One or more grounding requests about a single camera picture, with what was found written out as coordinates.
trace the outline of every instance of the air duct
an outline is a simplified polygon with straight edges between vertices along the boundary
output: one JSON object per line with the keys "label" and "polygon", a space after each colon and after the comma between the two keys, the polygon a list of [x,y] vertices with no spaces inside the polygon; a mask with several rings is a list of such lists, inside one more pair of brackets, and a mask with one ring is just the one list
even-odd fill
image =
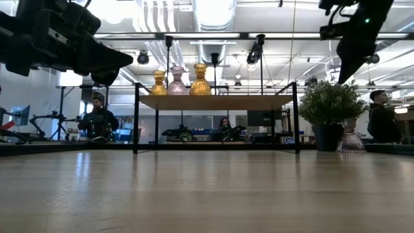
{"label": "air duct", "polygon": [[[236,0],[191,0],[197,32],[231,32],[234,25]],[[211,63],[210,54],[219,54],[219,63],[226,55],[227,45],[199,45],[199,58]]]}

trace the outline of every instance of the white ceiling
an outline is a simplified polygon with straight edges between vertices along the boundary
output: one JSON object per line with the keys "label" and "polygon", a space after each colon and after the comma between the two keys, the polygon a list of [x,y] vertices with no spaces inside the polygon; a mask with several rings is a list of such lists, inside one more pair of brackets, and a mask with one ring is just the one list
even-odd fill
{"label": "white ceiling", "polygon": [[[235,14],[235,32],[319,32],[319,28],[327,24],[329,18],[325,17],[324,11],[318,9],[319,0],[301,0],[296,2],[284,0],[282,8],[278,8],[278,1],[253,1],[238,0]],[[120,1],[118,6],[109,9],[110,14],[120,14],[125,17],[119,24],[109,24],[105,19],[102,20],[102,27],[99,32],[135,32],[132,17],[134,12],[131,8],[133,1]],[[193,31],[193,12],[181,10],[192,9],[190,0],[175,0],[175,28],[179,32]],[[11,1],[0,0],[0,10],[10,13],[12,6]],[[387,17],[382,28],[382,32],[396,32],[403,26],[414,22],[414,0],[396,0],[393,8]],[[234,59],[233,54],[244,56],[246,51],[252,46],[252,41],[237,40],[236,45],[229,45],[224,64],[229,65],[223,69],[223,77],[221,85],[227,83],[233,85],[235,75],[240,74],[242,84],[259,85],[260,67],[248,71],[246,63],[240,64]],[[135,57],[139,54],[139,50],[147,50],[144,41],[103,41],[107,46],[119,49]],[[299,82],[309,77],[309,73],[305,76],[302,74],[315,66],[317,62],[326,62],[331,56],[336,56],[337,41],[266,41],[263,47],[265,60],[263,61],[263,78],[264,84],[287,84],[288,80],[298,80]],[[194,79],[193,65],[198,62],[197,46],[190,45],[189,41],[179,41],[180,49],[187,68],[190,72],[190,80]],[[414,41],[398,41],[390,47],[381,50],[378,55],[381,62],[377,65],[371,65],[369,72],[367,67],[362,67],[356,74],[355,79],[362,84],[366,84],[369,77],[376,78],[387,74],[391,74],[397,70],[413,65]],[[407,53],[405,56],[394,59],[395,57]],[[153,84],[151,73],[157,70],[159,64],[150,56],[150,63],[147,65],[138,65],[137,62],[127,67],[127,69],[136,76],[136,78],[146,84]],[[319,65],[313,69],[319,79],[326,77],[325,66]],[[392,77],[384,80],[380,85],[394,85],[401,80],[414,81],[413,72]]]}

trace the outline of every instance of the gold vase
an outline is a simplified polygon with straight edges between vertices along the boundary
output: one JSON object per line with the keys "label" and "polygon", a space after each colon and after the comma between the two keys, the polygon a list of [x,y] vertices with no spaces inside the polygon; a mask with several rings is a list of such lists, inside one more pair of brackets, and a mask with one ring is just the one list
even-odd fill
{"label": "gold vase", "polygon": [[164,78],[166,77],[166,73],[164,71],[154,71],[154,79],[155,84],[151,88],[151,94],[150,95],[166,95],[167,89],[164,86]]}
{"label": "gold vase", "polygon": [[212,88],[205,78],[207,65],[199,63],[194,68],[197,79],[191,85],[190,95],[212,95]]}

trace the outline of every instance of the ceiling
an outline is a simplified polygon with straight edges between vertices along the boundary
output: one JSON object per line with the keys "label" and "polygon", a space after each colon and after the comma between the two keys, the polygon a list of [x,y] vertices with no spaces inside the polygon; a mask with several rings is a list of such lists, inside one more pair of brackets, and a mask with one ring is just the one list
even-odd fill
{"label": "ceiling", "polygon": [[[157,3],[155,5],[154,22],[157,26]],[[278,1],[254,1],[254,0],[238,0],[234,19],[234,32],[319,32],[319,28],[327,24],[329,18],[325,17],[324,11],[318,9],[319,0],[301,0],[292,1],[284,0],[284,5],[278,8]],[[133,18],[136,17],[134,1],[118,1],[112,7],[97,6],[90,9],[94,14],[94,10],[100,9],[105,11],[99,14],[102,18],[102,26],[99,30],[101,33],[106,32],[136,32],[133,26]],[[174,9],[174,25],[178,32],[191,32],[194,30],[193,12],[190,0],[173,1]],[[12,8],[12,1],[0,0],[0,10],[6,13],[12,13],[16,10],[16,5]],[[167,25],[167,9],[163,9],[165,24]],[[214,6],[205,10],[211,11],[214,16]],[[398,32],[405,28],[404,32],[414,32],[414,0],[395,0],[393,8],[390,10],[382,32]],[[352,14],[354,8],[348,9],[347,13]],[[106,16],[118,16],[123,20],[117,24],[110,24],[106,20]],[[334,22],[340,22],[343,19],[336,17]],[[148,50],[145,41],[102,41],[105,45],[128,53],[135,58],[140,50]],[[237,40],[235,45],[229,45],[226,56],[221,65],[225,67],[220,78],[219,85],[233,85],[236,81],[236,74],[241,75],[243,85],[260,85],[260,66],[254,71],[249,71],[245,62],[246,52],[251,48],[252,40]],[[267,40],[263,45],[263,79],[265,85],[286,85],[289,81],[297,80],[300,84],[305,79],[314,75],[318,79],[325,79],[327,71],[325,70],[326,62],[338,63],[336,57],[336,45],[338,41],[299,41],[299,40]],[[188,68],[190,81],[194,80],[194,64],[199,62],[199,54],[196,45],[190,45],[190,41],[179,41],[182,58]],[[377,85],[395,85],[404,82],[412,84],[414,81],[414,69],[411,70],[414,60],[414,41],[397,41],[378,52],[380,63],[364,65],[354,75],[357,83],[365,85],[368,79],[376,80]],[[152,72],[157,70],[160,65],[151,56],[149,52],[149,63],[147,65],[139,65],[136,60],[134,64],[125,69],[135,76],[135,78],[145,85],[154,83]],[[400,74],[387,77],[395,72]],[[119,78],[114,85],[127,85],[128,82],[121,81]],[[249,92],[257,92],[257,89],[249,90]],[[231,92],[237,93],[240,90],[233,89]]]}

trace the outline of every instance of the glass vase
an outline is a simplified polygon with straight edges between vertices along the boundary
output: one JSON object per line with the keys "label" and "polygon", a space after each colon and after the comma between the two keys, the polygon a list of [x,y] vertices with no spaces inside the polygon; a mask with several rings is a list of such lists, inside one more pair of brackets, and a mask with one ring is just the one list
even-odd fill
{"label": "glass vase", "polygon": [[184,73],[184,68],[174,66],[170,69],[173,74],[174,80],[168,85],[168,95],[186,95],[187,89],[181,80],[181,76]]}
{"label": "glass vase", "polygon": [[356,127],[356,118],[347,118],[342,122],[343,134],[339,139],[336,152],[338,153],[365,153],[364,143],[361,138],[354,132]]}
{"label": "glass vase", "polygon": [[191,85],[190,95],[212,95],[212,88],[205,78],[207,65],[199,63],[194,68],[197,79]]}
{"label": "glass vase", "polygon": [[154,71],[153,74],[154,74],[155,84],[151,88],[150,95],[166,95],[167,89],[163,83],[166,77],[166,73],[164,71]]}

